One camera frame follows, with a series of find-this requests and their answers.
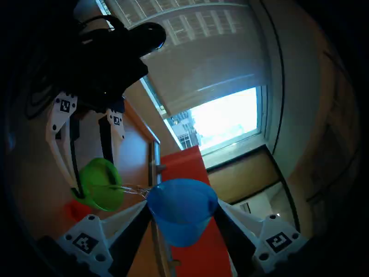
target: plastic cup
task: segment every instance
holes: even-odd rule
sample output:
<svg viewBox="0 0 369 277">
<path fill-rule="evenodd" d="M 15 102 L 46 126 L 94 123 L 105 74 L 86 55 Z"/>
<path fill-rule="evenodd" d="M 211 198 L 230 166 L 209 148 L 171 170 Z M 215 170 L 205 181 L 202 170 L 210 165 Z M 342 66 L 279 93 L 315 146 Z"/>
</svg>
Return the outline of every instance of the plastic cup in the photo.
<svg viewBox="0 0 369 277">
<path fill-rule="evenodd" d="M 122 179 L 110 161 L 93 159 L 79 172 L 79 179 L 85 198 L 76 198 L 78 202 L 103 211 L 115 211 L 122 205 Z"/>
<path fill-rule="evenodd" d="M 218 206 L 218 197 L 200 181 L 175 179 L 153 187 L 147 202 L 165 240 L 188 247 L 199 240 Z"/>
</svg>

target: red surface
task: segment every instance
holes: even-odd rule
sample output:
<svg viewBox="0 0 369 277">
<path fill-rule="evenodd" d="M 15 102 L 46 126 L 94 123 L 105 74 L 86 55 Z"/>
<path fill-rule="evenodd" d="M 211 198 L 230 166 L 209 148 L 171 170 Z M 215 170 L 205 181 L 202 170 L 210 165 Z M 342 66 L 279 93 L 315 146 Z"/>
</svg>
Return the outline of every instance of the red surface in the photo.
<svg viewBox="0 0 369 277">
<path fill-rule="evenodd" d="M 161 158 L 167 168 L 161 173 L 163 181 L 187 178 L 210 186 L 208 173 L 197 146 Z M 226 245 L 212 218 L 197 243 L 190 247 L 171 247 L 178 277 L 231 277 L 231 267 Z"/>
<path fill-rule="evenodd" d="M 69 218 L 73 219 L 75 222 L 79 222 L 86 215 L 90 214 L 92 209 L 76 200 L 72 200 L 64 206 L 64 212 Z"/>
</svg>

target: blue cup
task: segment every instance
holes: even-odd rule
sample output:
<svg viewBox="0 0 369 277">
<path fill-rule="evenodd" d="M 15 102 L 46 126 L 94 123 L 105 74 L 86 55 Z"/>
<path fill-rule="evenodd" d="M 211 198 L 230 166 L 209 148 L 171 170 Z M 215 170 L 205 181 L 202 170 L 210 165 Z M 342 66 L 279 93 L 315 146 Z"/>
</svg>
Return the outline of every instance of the blue cup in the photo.
<svg viewBox="0 0 369 277">
<path fill-rule="evenodd" d="M 218 206 L 218 197 L 200 181 L 174 179 L 153 187 L 147 202 L 166 242 L 188 247 L 199 240 Z"/>
</svg>

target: green cup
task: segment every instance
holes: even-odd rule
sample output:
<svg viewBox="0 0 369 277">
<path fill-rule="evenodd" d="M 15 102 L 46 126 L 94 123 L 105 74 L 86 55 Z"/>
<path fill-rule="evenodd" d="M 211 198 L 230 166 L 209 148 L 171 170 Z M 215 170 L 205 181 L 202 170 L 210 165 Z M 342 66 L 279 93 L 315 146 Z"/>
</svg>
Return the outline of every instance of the green cup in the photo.
<svg viewBox="0 0 369 277">
<path fill-rule="evenodd" d="M 78 202 L 103 211 L 115 211 L 122 205 L 122 178 L 110 161 L 93 159 L 79 172 L 79 179 L 85 198 L 76 198 Z"/>
</svg>

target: building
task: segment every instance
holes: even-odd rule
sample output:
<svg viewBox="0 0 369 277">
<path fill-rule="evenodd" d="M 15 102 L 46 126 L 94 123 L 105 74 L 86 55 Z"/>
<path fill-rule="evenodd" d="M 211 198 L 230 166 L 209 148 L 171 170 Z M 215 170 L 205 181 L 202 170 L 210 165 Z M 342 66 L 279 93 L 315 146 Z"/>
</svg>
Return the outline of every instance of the building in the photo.
<svg viewBox="0 0 369 277">
<path fill-rule="evenodd" d="M 194 128 L 195 122 L 191 117 L 190 110 L 168 118 L 168 123 L 184 149 L 201 145 L 201 139 Z"/>
</svg>

